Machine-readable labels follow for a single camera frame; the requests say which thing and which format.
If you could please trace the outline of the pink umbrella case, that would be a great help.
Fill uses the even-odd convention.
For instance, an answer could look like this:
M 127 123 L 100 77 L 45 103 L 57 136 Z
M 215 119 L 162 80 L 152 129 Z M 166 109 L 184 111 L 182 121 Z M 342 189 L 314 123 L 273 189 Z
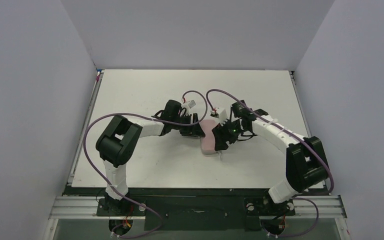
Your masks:
M 203 130 L 205 136 L 200 139 L 201 153 L 205 157 L 218 156 L 219 161 L 222 160 L 222 152 L 215 150 L 216 138 L 212 130 L 218 125 L 213 119 L 205 119 L 200 122 L 200 127 Z

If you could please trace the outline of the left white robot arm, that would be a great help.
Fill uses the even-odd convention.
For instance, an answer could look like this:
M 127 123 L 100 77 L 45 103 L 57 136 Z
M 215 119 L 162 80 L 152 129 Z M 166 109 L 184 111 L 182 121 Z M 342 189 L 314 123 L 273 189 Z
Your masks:
M 111 119 L 95 144 L 109 180 L 105 190 L 107 201 L 115 204 L 125 201 L 124 197 L 129 192 L 126 164 L 140 138 L 160 137 L 172 130 L 179 131 L 184 137 L 205 137 L 198 114 L 190 113 L 195 104 L 194 100 L 183 103 L 169 100 L 165 108 L 149 120 L 144 118 L 129 120 L 119 114 Z

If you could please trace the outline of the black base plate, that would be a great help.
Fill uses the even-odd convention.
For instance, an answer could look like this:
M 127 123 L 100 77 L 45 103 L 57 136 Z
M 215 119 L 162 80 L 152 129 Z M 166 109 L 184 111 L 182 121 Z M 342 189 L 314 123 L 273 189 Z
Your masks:
M 263 227 L 283 229 L 285 217 L 296 214 L 292 200 L 273 203 L 266 188 L 138 188 L 111 200 L 103 187 L 66 186 L 66 197 L 92 197 L 94 217 L 108 217 L 108 227 L 126 233 L 144 221 L 144 229 L 160 231 L 223 231 Z

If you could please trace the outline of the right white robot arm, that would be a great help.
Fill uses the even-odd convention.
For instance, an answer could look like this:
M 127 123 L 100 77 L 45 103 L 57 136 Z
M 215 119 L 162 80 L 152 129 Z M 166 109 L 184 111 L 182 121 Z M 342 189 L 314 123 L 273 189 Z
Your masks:
M 285 177 L 268 190 L 274 204 L 288 201 L 295 195 L 329 178 L 323 144 L 317 137 L 296 134 L 279 124 L 262 109 L 246 107 L 244 100 L 230 107 L 230 115 L 224 108 L 214 108 L 210 115 L 219 120 L 211 130 L 215 151 L 224 151 L 250 132 L 261 137 L 285 155 Z

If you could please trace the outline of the aluminium frame rail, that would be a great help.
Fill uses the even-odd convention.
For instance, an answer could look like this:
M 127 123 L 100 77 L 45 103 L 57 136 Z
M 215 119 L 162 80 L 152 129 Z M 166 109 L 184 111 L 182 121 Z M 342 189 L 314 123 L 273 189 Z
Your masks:
M 347 218 L 341 197 L 337 196 L 307 196 L 318 207 L 319 218 L 339 219 Z M 292 201 L 295 218 L 312 218 L 316 216 L 313 204 L 305 200 Z M 93 196 L 58 196 L 53 203 L 49 219 L 70 220 L 121 220 L 123 216 L 101 216 L 97 214 L 99 204 Z

